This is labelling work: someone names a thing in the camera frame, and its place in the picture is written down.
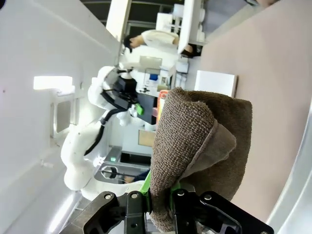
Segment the white plastic tray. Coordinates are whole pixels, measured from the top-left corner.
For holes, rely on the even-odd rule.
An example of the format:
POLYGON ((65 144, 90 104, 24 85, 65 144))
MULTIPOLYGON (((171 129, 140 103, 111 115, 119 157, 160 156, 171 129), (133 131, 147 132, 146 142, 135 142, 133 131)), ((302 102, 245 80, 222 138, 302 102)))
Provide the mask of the white plastic tray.
POLYGON ((267 224, 274 234, 312 234, 312 98, 295 162, 267 224))

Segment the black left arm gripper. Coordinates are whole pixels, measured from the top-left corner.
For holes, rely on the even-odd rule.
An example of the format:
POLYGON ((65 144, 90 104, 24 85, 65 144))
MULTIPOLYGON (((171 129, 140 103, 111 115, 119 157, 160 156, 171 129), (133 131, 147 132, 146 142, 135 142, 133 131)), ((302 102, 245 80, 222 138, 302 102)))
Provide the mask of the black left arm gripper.
POLYGON ((133 78, 118 77, 111 89, 104 90, 104 99, 121 110, 128 110, 133 104, 138 115, 144 114, 144 108, 137 101, 137 81, 133 78))

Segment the brown cardboard board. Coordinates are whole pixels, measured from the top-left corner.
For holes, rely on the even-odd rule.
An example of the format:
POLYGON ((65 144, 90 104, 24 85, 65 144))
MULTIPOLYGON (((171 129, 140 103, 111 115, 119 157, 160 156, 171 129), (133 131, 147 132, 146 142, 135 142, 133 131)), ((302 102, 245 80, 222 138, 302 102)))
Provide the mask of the brown cardboard board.
POLYGON ((156 133, 153 131, 139 130, 138 144, 141 146, 153 147, 156 133))

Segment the white partition wall panel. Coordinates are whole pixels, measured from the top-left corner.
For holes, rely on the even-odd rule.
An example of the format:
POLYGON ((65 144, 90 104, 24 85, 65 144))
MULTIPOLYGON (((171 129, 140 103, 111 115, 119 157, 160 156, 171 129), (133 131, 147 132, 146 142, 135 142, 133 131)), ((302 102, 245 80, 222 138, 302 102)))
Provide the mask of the white partition wall panel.
POLYGON ((200 46, 206 44, 205 33, 203 32, 202 26, 205 18, 204 1, 205 0, 185 0, 184 2, 179 44, 177 48, 178 54, 181 54, 189 43, 200 46))

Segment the person in white shirt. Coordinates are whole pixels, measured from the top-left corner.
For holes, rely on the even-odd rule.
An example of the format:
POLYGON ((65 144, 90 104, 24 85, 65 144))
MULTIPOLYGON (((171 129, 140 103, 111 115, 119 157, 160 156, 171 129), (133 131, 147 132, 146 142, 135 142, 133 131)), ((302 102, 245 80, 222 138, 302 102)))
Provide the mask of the person in white shirt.
POLYGON ((159 31, 147 30, 137 36, 127 35, 123 39, 123 45, 128 48, 130 53, 133 49, 140 46, 148 46, 165 52, 175 52, 178 48, 178 34, 159 31))

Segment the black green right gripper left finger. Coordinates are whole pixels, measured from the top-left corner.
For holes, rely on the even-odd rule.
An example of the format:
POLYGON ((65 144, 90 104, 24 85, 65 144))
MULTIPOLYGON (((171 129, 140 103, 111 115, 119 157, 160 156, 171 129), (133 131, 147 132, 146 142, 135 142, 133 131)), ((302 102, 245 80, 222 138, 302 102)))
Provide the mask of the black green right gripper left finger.
POLYGON ((151 174, 147 174, 138 191, 117 196, 100 193, 63 230, 62 234, 114 234, 121 222, 123 234, 146 234, 146 213, 152 211, 150 194, 151 174))

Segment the brown terry cleaning cloth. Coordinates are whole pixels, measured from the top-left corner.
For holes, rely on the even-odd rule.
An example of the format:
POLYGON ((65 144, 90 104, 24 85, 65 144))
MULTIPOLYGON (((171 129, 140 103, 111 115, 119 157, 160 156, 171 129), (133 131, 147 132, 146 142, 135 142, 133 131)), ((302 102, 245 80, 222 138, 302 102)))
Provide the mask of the brown terry cleaning cloth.
POLYGON ((232 200, 245 174, 252 136, 252 104, 226 95, 168 92, 151 158, 151 220, 170 232, 169 191, 178 182, 200 195, 213 191, 232 200))

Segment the white box on table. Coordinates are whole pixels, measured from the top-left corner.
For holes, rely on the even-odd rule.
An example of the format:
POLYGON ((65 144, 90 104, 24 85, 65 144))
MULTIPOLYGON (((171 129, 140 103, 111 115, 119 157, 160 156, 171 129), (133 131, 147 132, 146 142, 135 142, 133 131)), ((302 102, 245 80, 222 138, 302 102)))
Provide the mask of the white box on table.
POLYGON ((234 98, 237 82, 237 75, 198 70, 194 90, 213 92, 234 98))

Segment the large rectangular ceiling light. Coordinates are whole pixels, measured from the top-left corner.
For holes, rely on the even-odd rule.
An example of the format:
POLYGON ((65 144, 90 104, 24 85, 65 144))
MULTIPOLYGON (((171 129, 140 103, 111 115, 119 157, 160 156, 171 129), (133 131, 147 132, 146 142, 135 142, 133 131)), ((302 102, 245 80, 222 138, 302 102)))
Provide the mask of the large rectangular ceiling light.
POLYGON ((73 86, 73 78, 70 76, 35 76, 34 90, 45 89, 69 89, 73 86))

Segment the ceiling air conditioner vent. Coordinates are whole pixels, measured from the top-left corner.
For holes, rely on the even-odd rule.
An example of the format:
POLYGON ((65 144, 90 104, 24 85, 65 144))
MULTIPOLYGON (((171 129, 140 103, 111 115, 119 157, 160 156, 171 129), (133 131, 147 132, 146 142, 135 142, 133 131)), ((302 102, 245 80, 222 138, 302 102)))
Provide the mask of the ceiling air conditioner vent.
POLYGON ((60 146, 76 126, 76 101, 63 100, 50 105, 50 144, 60 146))

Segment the orange red basket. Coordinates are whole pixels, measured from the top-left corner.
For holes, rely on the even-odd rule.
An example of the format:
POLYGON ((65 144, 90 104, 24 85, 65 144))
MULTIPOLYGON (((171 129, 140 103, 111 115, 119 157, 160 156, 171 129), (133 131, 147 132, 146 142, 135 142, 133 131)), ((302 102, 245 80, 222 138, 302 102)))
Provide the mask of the orange red basket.
POLYGON ((168 90, 159 91, 159 95, 157 98, 157 120, 160 120, 161 112, 168 94, 168 90))

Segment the white room pillar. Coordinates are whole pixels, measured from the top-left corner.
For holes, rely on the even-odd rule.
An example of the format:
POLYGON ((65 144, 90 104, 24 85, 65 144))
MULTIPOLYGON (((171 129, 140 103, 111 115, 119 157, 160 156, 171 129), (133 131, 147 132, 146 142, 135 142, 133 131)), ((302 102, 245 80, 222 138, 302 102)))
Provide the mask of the white room pillar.
POLYGON ((119 42, 122 42, 130 13, 132 0, 112 0, 106 22, 106 29, 119 42))

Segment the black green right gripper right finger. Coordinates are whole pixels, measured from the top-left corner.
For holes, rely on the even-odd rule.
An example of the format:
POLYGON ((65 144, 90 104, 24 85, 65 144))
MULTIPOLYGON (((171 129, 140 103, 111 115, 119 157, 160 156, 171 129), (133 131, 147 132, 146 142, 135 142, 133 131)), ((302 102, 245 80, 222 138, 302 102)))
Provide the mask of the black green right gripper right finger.
POLYGON ((197 195, 178 188, 171 200, 175 234, 274 234, 271 226, 216 192, 197 195))

